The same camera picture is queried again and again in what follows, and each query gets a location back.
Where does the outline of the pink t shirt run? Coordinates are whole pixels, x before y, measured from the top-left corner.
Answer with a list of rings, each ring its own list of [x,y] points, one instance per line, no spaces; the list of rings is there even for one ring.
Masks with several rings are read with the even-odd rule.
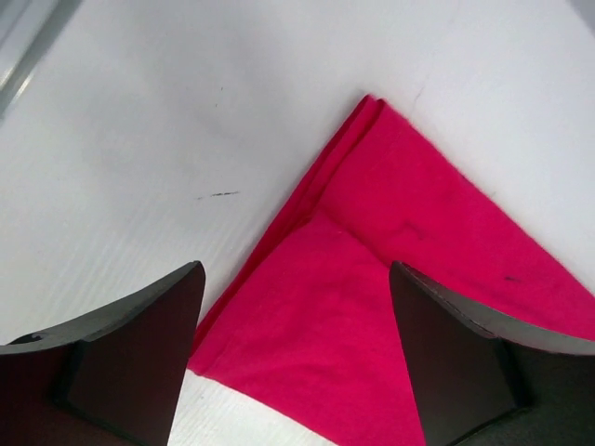
[[[392,305],[395,262],[594,344],[593,294],[367,96],[200,323],[190,369],[339,445],[429,445]]]

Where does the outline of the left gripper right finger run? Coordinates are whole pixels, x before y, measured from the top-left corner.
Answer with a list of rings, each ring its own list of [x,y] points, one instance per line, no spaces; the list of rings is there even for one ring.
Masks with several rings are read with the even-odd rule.
[[[401,262],[390,292],[427,444],[593,444],[592,341],[510,317]]]

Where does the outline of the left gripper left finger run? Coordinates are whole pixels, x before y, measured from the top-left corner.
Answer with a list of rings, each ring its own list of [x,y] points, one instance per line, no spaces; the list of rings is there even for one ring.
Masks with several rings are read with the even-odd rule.
[[[167,444],[204,289],[193,261],[3,345],[2,444]]]

